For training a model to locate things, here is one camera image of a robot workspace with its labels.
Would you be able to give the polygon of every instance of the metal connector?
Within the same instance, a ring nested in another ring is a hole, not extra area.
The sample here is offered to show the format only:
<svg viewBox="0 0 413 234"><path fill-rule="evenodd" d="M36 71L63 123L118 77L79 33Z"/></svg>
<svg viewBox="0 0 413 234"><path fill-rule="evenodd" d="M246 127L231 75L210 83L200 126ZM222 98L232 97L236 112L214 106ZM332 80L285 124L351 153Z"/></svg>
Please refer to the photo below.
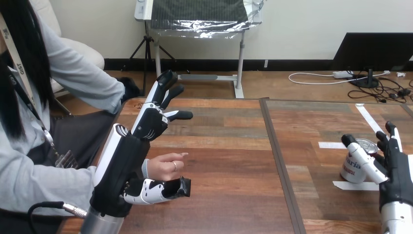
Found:
<svg viewBox="0 0 413 234"><path fill-rule="evenodd" d="M63 204L63 209L79 218L85 218L88 214L86 210L67 203Z"/></svg>

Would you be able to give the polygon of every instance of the tripod stand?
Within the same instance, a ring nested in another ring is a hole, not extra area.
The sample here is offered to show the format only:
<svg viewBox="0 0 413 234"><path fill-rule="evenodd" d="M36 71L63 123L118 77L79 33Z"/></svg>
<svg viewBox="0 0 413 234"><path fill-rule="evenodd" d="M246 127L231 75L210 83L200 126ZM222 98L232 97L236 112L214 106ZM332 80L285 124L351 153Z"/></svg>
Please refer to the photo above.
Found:
<svg viewBox="0 0 413 234"><path fill-rule="evenodd" d="M138 52L138 50L141 48L141 46L143 45L143 43L145 42L145 60L144 60L144 70L143 70L143 89L142 89L142 96L145 96L145 86L146 86L146 70L147 70L147 63L151 62L151 57L150 57L150 42L154 42L155 44L159 44L159 41L157 40L156 42L153 40L153 38L151 36L149 36L148 33L148 28L146 25L146 21L145 21L145 36L143 36L143 39L141 41L141 43L138 45L138 47L136 48L136 50L133 52L133 54L131 55L131 57L129 58L129 60L123 65L123 68L121 69L121 72L126 71L126 67L131 63L133 56L135 56L136 52ZM165 52L165 54L167 54L173 61L176 61L175 58L170 55L170 53L168 53L162 46L159 45L159 48Z"/></svg>

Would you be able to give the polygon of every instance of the light blue shirt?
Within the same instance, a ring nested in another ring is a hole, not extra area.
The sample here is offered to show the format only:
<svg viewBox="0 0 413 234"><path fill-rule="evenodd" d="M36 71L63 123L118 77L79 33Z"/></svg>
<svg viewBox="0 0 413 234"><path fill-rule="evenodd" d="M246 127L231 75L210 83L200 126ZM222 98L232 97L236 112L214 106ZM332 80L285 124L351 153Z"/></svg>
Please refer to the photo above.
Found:
<svg viewBox="0 0 413 234"><path fill-rule="evenodd" d="M38 19L52 78L93 107L110 113L119 111L124 85L63 44L39 15ZM12 72L24 88L19 73ZM34 87L31 84L37 113L49 130L49 107L41 105ZM87 210L93 191L95 167L75 170L34 165L27 153L44 143L44 133L20 97L18 103L26 137L9 139L0 124L0 208L27 212L30 206L38 202L64 201ZM63 210L48 208L36 209L36 214L68 215Z"/></svg>

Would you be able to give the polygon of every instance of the prosthetic arm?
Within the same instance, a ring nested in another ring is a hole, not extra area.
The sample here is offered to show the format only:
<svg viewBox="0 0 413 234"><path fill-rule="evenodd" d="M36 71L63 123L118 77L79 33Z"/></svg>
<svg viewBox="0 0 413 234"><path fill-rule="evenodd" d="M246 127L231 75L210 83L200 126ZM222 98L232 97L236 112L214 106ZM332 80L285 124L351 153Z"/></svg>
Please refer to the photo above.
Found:
<svg viewBox="0 0 413 234"><path fill-rule="evenodd" d="M172 71L161 74L139 115L128 131L114 124L103 147L93 179L90 208L81 228L83 234L117 234L133 204L148 205L190 196L190 179L158 181L143 178L141 166L150 141L160 136L175 119L191 119L191 112L163 113L183 86L168 89L177 81Z"/></svg>
<svg viewBox="0 0 413 234"><path fill-rule="evenodd" d="M390 138L376 133L384 157L369 156L351 135L343 135L341 141L368 177L379 184L382 233L409 234L413 230L413 158L402 152L396 126L387 122L386 130Z"/></svg>

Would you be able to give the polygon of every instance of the monitor stand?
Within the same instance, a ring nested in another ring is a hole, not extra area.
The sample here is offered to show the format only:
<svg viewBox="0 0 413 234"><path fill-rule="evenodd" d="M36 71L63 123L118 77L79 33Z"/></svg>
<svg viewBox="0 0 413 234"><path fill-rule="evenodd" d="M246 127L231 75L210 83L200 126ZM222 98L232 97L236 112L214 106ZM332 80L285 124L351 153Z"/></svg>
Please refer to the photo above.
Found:
<svg viewBox="0 0 413 234"><path fill-rule="evenodd" d="M354 76L354 78L362 78L364 75ZM367 78L350 81L350 84L360 88L376 88L378 87L378 79L373 77L373 69L369 69Z"/></svg>

